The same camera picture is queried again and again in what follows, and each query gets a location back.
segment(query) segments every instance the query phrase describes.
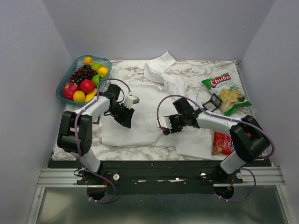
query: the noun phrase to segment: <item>white cloth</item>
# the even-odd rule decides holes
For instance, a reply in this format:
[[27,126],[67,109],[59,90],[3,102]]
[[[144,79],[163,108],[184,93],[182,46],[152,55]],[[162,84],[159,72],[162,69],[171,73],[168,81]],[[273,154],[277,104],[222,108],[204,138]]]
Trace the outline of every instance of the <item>white cloth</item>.
[[176,62],[173,57],[166,52],[145,64],[144,77],[154,83],[164,84],[159,86],[161,90],[172,91],[173,94],[185,96],[187,82],[180,77],[165,74],[165,72]]
[[[129,86],[134,95],[140,99],[140,103],[133,107],[135,112],[132,117],[132,127],[128,129],[118,124],[111,116],[102,116],[102,142],[104,145],[176,147],[180,155],[212,159],[209,130],[184,127],[182,132],[165,136],[157,128],[157,105],[164,97],[174,94],[174,92],[161,91],[156,85],[130,84]],[[177,113],[172,104],[176,99],[170,98],[162,103],[160,117]]]

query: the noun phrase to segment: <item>yellow lemon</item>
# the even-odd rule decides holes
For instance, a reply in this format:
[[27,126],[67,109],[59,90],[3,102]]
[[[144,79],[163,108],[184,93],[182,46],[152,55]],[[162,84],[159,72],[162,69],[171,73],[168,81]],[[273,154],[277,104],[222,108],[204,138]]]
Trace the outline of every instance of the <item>yellow lemon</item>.
[[102,76],[103,78],[107,75],[108,73],[108,68],[101,67],[98,69],[98,75]]
[[91,57],[85,57],[83,60],[84,65],[86,66],[92,66],[93,65],[93,59]]
[[94,98],[95,94],[97,94],[97,88],[86,95],[84,103],[91,101]]
[[83,103],[85,101],[85,94],[78,90],[74,93],[73,100],[75,102]]

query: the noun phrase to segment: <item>white wall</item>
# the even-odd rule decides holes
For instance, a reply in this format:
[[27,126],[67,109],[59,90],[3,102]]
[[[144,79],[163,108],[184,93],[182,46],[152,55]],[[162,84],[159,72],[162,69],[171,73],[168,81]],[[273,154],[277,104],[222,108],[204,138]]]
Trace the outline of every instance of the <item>white wall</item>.
[[274,139],[272,160],[281,166],[298,216],[298,0],[275,1],[242,59],[241,70],[256,116]]
[[0,223],[26,223],[39,171],[50,159],[72,63],[40,0],[0,7]]
[[238,59],[274,0],[43,0],[73,59]]

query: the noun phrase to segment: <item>white marble surface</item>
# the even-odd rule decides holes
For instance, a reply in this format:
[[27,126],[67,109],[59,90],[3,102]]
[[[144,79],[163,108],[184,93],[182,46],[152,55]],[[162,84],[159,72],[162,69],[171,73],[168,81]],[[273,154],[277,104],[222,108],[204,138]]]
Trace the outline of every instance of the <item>white marble surface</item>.
[[[118,78],[127,83],[151,83],[143,77],[143,69],[147,61],[128,60],[128,61],[112,61],[113,68],[110,77]],[[243,93],[242,84],[236,69],[236,65],[232,61],[177,61],[168,70],[167,74],[180,76],[188,83],[187,96],[194,92],[198,93],[202,103],[208,101],[211,97],[208,89],[201,83],[202,80],[220,76],[228,72],[236,87]],[[77,108],[67,105],[66,110],[73,111]],[[232,117],[244,117],[250,114],[248,107],[239,108]],[[93,143],[92,150],[100,160],[186,160],[183,156],[179,156],[174,147],[110,147],[101,143],[101,128],[99,125],[93,125]],[[66,153],[63,149],[55,145],[53,149],[53,160],[75,160],[75,158]],[[213,156],[213,159],[224,159],[224,156]]]

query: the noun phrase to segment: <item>teal plastic tray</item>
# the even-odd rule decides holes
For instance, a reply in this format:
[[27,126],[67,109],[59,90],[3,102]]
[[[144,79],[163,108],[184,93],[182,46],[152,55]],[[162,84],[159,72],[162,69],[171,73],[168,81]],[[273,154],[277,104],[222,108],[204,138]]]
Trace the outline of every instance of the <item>teal plastic tray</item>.
[[[112,63],[108,59],[101,58],[101,57],[95,57],[95,56],[92,56],[92,55],[83,55],[81,57],[78,57],[75,60],[75,62],[73,63],[73,65],[70,67],[70,69],[67,71],[67,73],[65,74],[65,76],[63,77],[63,79],[61,80],[61,82],[59,83],[59,85],[56,89],[56,96],[58,97],[58,99],[60,99],[62,102],[66,103],[66,104],[70,104],[70,105],[73,105],[73,106],[80,106],[80,107],[87,104],[87,103],[78,103],[78,102],[68,100],[68,99],[64,98],[63,93],[62,93],[62,89],[63,89],[64,85],[69,82],[69,79],[70,79],[72,73],[74,72],[74,70],[79,68],[79,67],[82,67],[84,65],[83,64],[83,59],[85,57],[91,57],[93,59],[94,63],[100,63],[103,67],[108,68],[108,73],[105,76],[104,80],[109,78],[109,76],[110,76],[110,72],[111,72],[111,69],[112,69]],[[100,91],[104,88],[104,85],[105,85],[105,83],[101,83]]]

